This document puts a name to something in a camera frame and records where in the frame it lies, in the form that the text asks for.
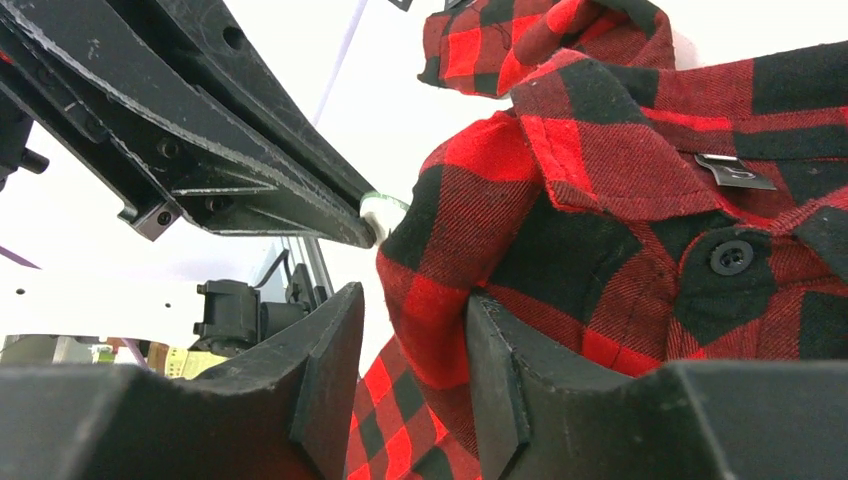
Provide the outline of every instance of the mechanical arm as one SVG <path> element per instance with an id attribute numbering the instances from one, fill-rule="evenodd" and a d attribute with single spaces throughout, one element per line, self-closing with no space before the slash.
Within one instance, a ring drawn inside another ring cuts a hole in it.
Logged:
<path id="1" fill-rule="evenodd" d="M 0 188 L 18 169 L 48 168 L 26 149 L 38 122 L 151 241 L 184 217 L 219 235 L 374 243 L 358 216 L 372 187 L 309 124 L 223 1 L 0 0 L 0 23 Z M 0 477 L 345 477 L 362 286 L 328 292 L 308 268 L 291 269 L 283 303 L 238 282 L 199 286 L 194 348 L 231 358 L 192 381 L 130 367 L 0 369 Z M 467 318 L 486 479 L 848 471 L 842 363 L 684 362 L 634 380 L 483 292 Z"/>

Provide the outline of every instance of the plaid shirt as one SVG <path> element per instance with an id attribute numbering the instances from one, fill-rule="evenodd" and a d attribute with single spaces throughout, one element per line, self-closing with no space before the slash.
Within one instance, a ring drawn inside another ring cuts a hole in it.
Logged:
<path id="1" fill-rule="evenodd" d="M 671 38 L 645 0 L 466 1 L 428 20 L 420 79 L 514 108 L 433 152 L 380 249 L 396 337 L 359 386 L 348 478 L 480 476 L 463 331 L 478 286 L 633 376 L 845 357 L 848 43 L 675 71 Z M 698 153 L 776 190 L 719 187 Z M 717 257 L 729 245 L 742 257 Z"/>

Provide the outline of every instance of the red plaid fabric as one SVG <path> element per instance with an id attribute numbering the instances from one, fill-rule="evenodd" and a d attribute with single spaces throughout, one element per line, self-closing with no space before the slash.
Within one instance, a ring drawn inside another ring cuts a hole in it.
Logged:
<path id="1" fill-rule="evenodd" d="M 633 376 L 848 357 L 848 43 L 679 72 L 647 1 L 477 0 L 432 16 L 424 44 L 423 81 L 514 108 L 433 152 L 380 249 L 396 340 L 360 386 L 351 477 L 479 475 L 463 329 L 478 286 Z M 718 187 L 697 153 L 777 189 Z M 716 249 L 738 241 L 750 264 L 720 274 Z M 411 398 L 426 415 L 397 413 Z"/>

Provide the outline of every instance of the yellow object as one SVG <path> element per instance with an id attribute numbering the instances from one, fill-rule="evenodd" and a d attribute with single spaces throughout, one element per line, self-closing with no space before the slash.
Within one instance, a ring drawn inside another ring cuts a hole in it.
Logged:
<path id="1" fill-rule="evenodd" d="M 219 357 L 207 352 L 189 352 L 185 348 L 169 348 L 168 357 L 165 360 L 165 376 L 191 380 L 207 368 L 214 367 L 226 360 L 226 357 Z"/>

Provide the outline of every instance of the red and black plaid shirt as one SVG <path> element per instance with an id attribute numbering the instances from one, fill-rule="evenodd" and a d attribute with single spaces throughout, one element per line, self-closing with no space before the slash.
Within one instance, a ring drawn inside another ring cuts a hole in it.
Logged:
<path id="1" fill-rule="evenodd" d="M 645 0 L 466 1 L 428 20 L 420 79 L 514 108 L 433 152 L 380 249 L 396 337 L 359 386 L 348 478 L 480 476 L 476 286 L 633 376 L 845 355 L 848 43 L 675 71 L 671 38 Z M 777 189 L 718 187 L 698 153 Z M 727 245 L 742 267 L 716 264 Z"/>

